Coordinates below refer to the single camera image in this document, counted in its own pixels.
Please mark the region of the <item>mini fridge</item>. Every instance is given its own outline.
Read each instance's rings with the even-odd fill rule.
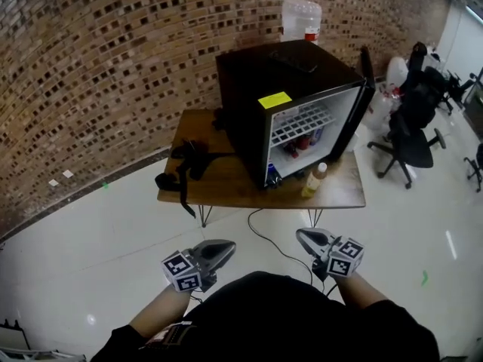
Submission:
[[[367,48],[356,69],[305,40],[223,54],[217,69],[226,134],[261,189],[270,163],[285,178],[336,161],[375,91]],[[301,138],[311,144],[288,153]]]

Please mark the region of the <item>forearm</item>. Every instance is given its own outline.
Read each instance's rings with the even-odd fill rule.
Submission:
[[[350,278],[334,278],[347,306],[366,308],[387,298],[355,272]]]
[[[178,293],[170,284],[129,324],[144,338],[152,338],[184,315],[190,296],[191,291]]]

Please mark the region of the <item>metal hairpin table leg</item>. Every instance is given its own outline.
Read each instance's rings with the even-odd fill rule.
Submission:
[[[310,214],[310,209],[307,209],[307,212],[309,212],[310,226],[312,228],[315,228],[317,226],[318,220],[320,219],[320,216],[322,215],[322,211],[323,211],[323,209],[314,209],[314,216],[312,218],[312,215]]]
[[[210,216],[212,209],[213,209],[213,205],[210,206],[210,210],[208,211],[208,214],[205,217],[205,206],[204,205],[198,205],[199,216],[202,219],[202,227],[203,228],[206,228],[206,222],[208,221],[208,217]]]

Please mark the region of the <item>bottle cap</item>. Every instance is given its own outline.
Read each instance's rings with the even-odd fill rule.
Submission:
[[[324,173],[327,170],[327,164],[325,162],[321,162],[318,164],[317,170],[321,173]]]

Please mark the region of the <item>person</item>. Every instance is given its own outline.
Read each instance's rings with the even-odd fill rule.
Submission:
[[[357,273],[336,282],[345,305],[301,281],[258,271],[220,288],[186,315],[191,292],[170,285],[129,325],[113,330],[92,361],[277,354],[439,360],[433,334],[404,308]]]

